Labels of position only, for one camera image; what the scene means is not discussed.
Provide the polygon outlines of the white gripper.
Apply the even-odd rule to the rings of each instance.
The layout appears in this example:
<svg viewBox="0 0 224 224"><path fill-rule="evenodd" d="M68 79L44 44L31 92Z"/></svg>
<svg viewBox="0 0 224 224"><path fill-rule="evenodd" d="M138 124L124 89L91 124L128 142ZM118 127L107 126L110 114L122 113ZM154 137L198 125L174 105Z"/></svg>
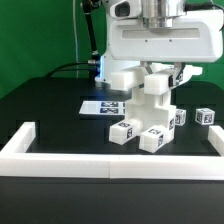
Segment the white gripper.
<svg viewBox="0 0 224 224"><path fill-rule="evenodd" d="M184 62L214 62L222 56L222 25L222 12L188 12L171 28L146 29L142 19L118 20L110 26L109 50L115 59L142 61L148 74L153 74L151 62L175 62L170 84L178 86Z"/></svg>

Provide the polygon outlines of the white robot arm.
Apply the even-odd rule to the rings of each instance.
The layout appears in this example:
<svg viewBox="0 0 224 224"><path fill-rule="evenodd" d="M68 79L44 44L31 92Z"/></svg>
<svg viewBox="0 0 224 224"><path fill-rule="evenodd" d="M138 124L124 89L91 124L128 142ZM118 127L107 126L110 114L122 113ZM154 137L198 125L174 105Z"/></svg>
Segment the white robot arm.
<svg viewBox="0 0 224 224"><path fill-rule="evenodd" d="M206 63L223 54L224 7L211 1L102 0L106 51L97 80L142 62Z"/></svg>

